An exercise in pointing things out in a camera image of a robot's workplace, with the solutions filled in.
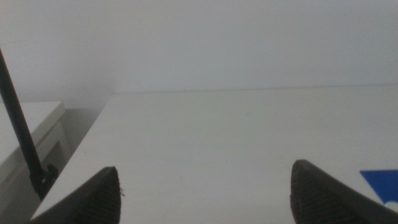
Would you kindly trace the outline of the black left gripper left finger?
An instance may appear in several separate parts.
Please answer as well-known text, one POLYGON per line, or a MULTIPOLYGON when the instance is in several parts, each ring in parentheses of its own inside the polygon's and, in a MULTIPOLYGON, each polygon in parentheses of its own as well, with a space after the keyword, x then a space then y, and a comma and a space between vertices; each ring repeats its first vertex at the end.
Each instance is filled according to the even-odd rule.
POLYGON ((118 171, 105 167, 31 224, 118 224, 121 193, 118 171))

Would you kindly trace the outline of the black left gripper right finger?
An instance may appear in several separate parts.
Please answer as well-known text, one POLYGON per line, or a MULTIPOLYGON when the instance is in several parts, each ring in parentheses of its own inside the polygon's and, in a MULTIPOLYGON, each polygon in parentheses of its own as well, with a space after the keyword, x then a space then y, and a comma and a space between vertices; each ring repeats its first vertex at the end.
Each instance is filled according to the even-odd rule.
POLYGON ((294 162, 290 208, 300 224, 397 224, 397 212, 386 208, 327 174, 311 162, 294 162))

